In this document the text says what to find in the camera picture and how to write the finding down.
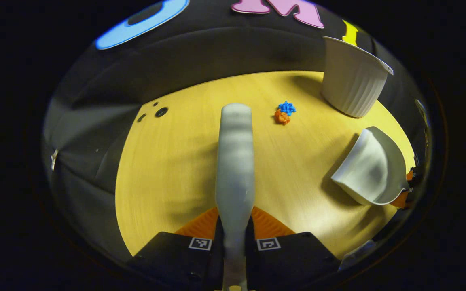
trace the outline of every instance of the ribbed cup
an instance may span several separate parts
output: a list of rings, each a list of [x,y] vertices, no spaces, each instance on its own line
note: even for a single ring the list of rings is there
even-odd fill
[[[379,98],[392,68],[374,55],[342,40],[326,41],[322,96],[333,107],[353,117],[365,116]]]

